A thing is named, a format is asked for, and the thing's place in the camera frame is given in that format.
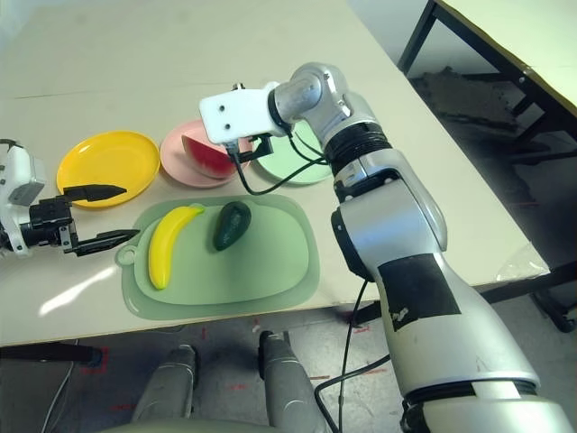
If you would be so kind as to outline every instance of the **floor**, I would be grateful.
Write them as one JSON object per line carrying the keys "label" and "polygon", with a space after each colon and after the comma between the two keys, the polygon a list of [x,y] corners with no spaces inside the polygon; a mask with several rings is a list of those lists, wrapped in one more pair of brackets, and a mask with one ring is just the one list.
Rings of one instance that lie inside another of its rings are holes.
{"label": "floor", "polygon": [[[574,334],[558,332],[527,297],[501,302],[495,309],[540,375],[541,395],[562,404],[577,426]],[[288,331],[312,382],[320,383],[340,370],[346,334],[342,313],[321,309],[82,339],[82,345],[105,349],[105,365],[98,369],[75,366],[49,431],[89,433],[128,422],[154,368],[170,349],[183,343],[195,346],[201,355],[195,417],[266,424],[264,385],[256,361],[261,330]],[[382,324],[375,320],[354,331],[349,365],[362,366],[386,352]],[[40,431],[50,399],[68,367],[68,363],[3,360],[0,431]],[[329,389],[325,394],[331,410],[336,408],[336,393]],[[385,364],[347,383],[344,427],[346,431],[400,432],[400,402],[394,373]]]}

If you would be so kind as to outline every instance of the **black tape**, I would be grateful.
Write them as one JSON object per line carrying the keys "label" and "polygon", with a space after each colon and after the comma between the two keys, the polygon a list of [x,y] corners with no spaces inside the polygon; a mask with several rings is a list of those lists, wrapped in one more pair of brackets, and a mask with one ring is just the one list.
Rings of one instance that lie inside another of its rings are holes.
{"label": "black tape", "polygon": [[461,314],[432,254],[420,254],[379,266],[395,331],[420,318]]}

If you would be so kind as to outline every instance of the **red marking on floor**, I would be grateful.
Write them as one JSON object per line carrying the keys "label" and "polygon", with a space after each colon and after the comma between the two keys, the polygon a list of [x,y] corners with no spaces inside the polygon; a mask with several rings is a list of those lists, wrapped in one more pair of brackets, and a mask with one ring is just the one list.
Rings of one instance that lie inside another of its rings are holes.
{"label": "red marking on floor", "polygon": [[113,410],[113,411],[134,410],[134,409],[136,409],[136,404],[134,404],[134,403],[115,404],[114,406],[110,407],[110,410]]}
{"label": "red marking on floor", "polygon": [[235,385],[230,385],[227,387],[230,391],[246,390],[246,385],[244,383],[237,383]]}
{"label": "red marking on floor", "polygon": [[363,373],[363,374],[377,374],[377,373],[385,373],[387,371],[386,368],[375,368],[374,370],[370,370],[367,373]]}
{"label": "red marking on floor", "polygon": [[100,365],[96,368],[83,367],[80,369],[82,374],[102,374],[106,373],[106,367],[108,366],[108,347],[101,347],[102,350],[102,361]]}
{"label": "red marking on floor", "polygon": [[370,330],[371,330],[371,327],[361,327],[361,328],[359,328],[359,329],[355,329],[355,330],[353,331],[353,334],[360,334],[361,332],[367,332],[367,331],[370,331]]}

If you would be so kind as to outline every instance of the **yellow banana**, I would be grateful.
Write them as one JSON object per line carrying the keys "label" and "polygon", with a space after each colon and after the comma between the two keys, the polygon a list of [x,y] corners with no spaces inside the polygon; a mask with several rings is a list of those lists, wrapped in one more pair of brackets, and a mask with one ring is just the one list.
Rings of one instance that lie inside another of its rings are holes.
{"label": "yellow banana", "polygon": [[157,290],[169,285],[172,247],[180,231],[204,211],[203,207],[175,207],[156,226],[148,251],[148,273]]}

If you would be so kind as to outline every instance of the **tabletop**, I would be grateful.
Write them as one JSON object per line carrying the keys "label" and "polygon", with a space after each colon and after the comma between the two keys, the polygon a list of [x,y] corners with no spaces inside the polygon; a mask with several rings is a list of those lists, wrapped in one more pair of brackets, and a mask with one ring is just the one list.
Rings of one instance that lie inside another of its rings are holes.
{"label": "tabletop", "polygon": [[577,2],[436,0],[577,115]]}
{"label": "tabletop", "polygon": [[[46,198],[58,194],[60,160],[83,139],[134,130],[161,143],[173,127],[199,117],[202,97],[228,91],[239,80],[248,88],[283,81],[313,60],[341,68],[406,154],[444,211],[446,257],[466,281],[481,285],[546,272],[479,173],[344,1],[102,0],[43,8],[0,56],[0,132],[44,160]],[[253,168],[247,178],[255,188],[270,185]],[[133,200],[105,210],[73,208],[73,216],[80,237],[88,238],[130,228],[161,201],[243,193],[239,180],[192,189],[161,172]],[[362,282],[335,253],[331,180],[283,187],[279,194],[305,209],[321,260],[316,293],[296,309],[354,301]],[[114,253],[78,258],[44,247],[27,259],[0,260],[0,345],[198,321],[151,321],[130,313]],[[370,287],[366,299],[377,298]]]}

